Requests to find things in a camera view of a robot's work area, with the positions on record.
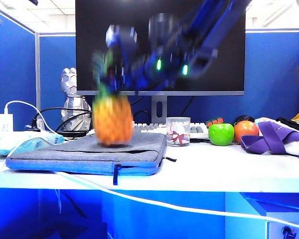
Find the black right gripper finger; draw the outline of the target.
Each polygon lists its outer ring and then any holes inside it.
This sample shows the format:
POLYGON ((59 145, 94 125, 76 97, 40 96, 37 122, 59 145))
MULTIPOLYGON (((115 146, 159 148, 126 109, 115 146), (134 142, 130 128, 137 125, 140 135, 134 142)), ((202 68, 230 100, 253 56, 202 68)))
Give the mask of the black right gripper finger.
POLYGON ((116 76, 116 68, 115 65, 110 64, 107 68, 107 85, 108 89, 111 92, 116 92, 118 83, 117 83, 117 76, 116 76))
POLYGON ((117 68, 117 78, 118 78, 118 91, 125 91, 127 85, 126 85, 125 70, 123 66, 119 66, 117 68))

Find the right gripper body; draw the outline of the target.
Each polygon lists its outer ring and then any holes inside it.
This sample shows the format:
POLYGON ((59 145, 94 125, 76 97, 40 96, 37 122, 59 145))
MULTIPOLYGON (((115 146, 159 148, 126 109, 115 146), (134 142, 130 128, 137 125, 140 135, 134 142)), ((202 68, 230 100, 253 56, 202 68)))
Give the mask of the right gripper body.
POLYGON ((132 62, 128 66, 124 61, 122 49, 114 48, 114 65, 116 68, 123 66, 126 76, 126 90, 146 90, 150 87, 150 82, 145 70, 146 55, 132 57, 132 62))

